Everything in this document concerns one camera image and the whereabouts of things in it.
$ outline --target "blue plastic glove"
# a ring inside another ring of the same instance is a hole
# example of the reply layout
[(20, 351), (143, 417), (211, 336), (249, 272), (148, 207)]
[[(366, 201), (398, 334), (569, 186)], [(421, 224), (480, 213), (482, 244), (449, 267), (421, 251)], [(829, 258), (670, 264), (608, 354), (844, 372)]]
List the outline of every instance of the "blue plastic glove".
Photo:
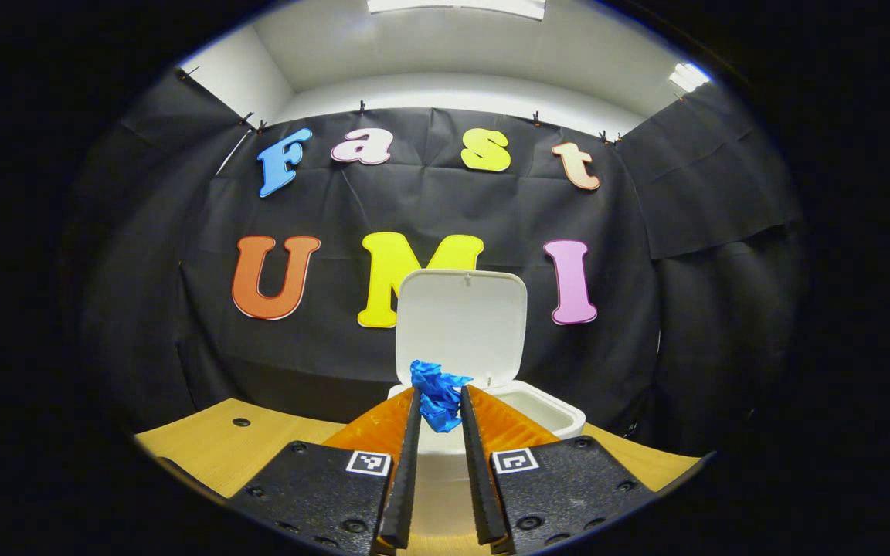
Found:
[(421, 391), (421, 415), (434, 432), (449, 432), (462, 422), (459, 418), (459, 392), (473, 382), (473, 377), (460, 377), (441, 372), (437, 363), (414, 360), (410, 364), (410, 384)]

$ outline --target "ceiling light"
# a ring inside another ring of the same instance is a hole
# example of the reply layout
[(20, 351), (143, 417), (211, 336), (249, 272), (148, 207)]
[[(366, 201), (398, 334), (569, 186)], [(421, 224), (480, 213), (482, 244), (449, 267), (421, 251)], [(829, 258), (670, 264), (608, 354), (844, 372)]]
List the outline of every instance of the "ceiling light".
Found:
[(371, 14), (409, 8), (474, 8), (538, 21), (545, 17), (545, 0), (367, 0), (367, 4)]
[(695, 88), (709, 81), (709, 77), (698, 67), (691, 63), (675, 64), (675, 71), (668, 75), (668, 79), (675, 85), (679, 85), (686, 93), (695, 91)]

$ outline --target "yellow letter m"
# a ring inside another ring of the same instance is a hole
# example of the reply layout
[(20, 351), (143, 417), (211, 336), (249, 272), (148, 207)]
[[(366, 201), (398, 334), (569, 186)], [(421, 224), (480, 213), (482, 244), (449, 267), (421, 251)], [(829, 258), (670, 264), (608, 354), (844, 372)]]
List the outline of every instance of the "yellow letter m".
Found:
[[(370, 292), (366, 309), (359, 313), (363, 327), (393, 328), (396, 313), (389, 306), (389, 292), (400, 295), (400, 282), (421, 265), (400, 233), (378, 232), (363, 237), (363, 247), (370, 253)], [(448, 236), (442, 239), (428, 263), (428, 268), (476, 270), (476, 257), (483, 252), (483, 239), (476, 236)]]

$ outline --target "colorful foam letter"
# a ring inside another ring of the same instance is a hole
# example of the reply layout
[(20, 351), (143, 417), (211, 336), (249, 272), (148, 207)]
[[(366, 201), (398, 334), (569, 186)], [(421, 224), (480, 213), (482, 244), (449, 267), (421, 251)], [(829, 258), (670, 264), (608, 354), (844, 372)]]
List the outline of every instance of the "colorful foam letter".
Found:
[(545, 243), (545, 253), (555, 261), (559, 285), (559, 305), (552, 312), (555, 324), (589, 323), (596, 319), (596, 307), (589, 302), (583, 256), (589, 247), (583, 242), (558, 239)]
[[(393, 328), (396, 312), (389, 307), (389, 292), (399, 294), (400, 282), (421, 265), (410, 249), (407, 238), (395, 232), (377, 232), (363, 237), (363, 247), (369, 251), (370, 291), (366, 309), (359, 313), (363, 327)], [(476, 236), (446, 236), (435, 249), (428, 268), (476, 270), (476, 257), (483, 252), (483, 239)]]
[(284, 249), (290, 251), (287, 258), (287, 275), (284, 287), (276, 297), (268, 298), (259, 291), (260, 274), (266, 253), (277, 243), (269, 236), (245, 236), (239, 240), (239, 263), (233, 278), (233, 302), (238, 310), (253, 319), (279, 320), (292, 314), (301, 305), (304, 295), (304, 278), (311, 254), (321, 247), (317, 237), (287, 237)]
[(393, 142), (393, 134), (389, 131), (368, 127), (349, 131), (345, 138), (352, 141), (340, 142), (331, 149), (331, 157), (336, 161), (360, 161), (363, 164), (382, 164), (389, 161), (389, 144)]
[(272, 147), (260, 152), (256, 158), (263, 162), (263, 187), (260, 188), (260, 197), (266, 197), (294, 179), (297, 173), (293, 168), (287, 168), (287, 162), (293, 166), (301, 161), (304, 148), (299, 141), (307, 141), (310, 138), (311, 130), (302, 127), (296, 133), (289, 134)]
[(504, 148), (509, 141), (499, 131), (473, 127), (463, 134), (462, 144), (466, 145), (460, 153), (462, 162), (469, 168), (491, 172), (503, 172), (510, 168), (510, 154)]
[(552, 152), (561, 156), (562, 167), (566, 170), (569, 181), (582, 189), (596, 189), (600, 186), (600, 179), (586, 173), (584, 162), (593, 162), (593, 156), (589, 152), (581, 152), (575, 142), (562, 142), (552, 147)]

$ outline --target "pink letter i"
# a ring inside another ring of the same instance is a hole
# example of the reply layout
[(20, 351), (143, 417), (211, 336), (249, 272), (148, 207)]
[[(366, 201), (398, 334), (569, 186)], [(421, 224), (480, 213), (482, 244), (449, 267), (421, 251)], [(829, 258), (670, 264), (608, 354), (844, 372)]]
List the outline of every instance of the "pink letter i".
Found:
[(589, 302), (583, 256), (589, 247), (571, 239), (545, 243), (545, 253), (555, 261), (555, 278), (559, 288), (559, 306), (552, 312), (555, 324), (589, 323), (596, 319), (596, 307)]

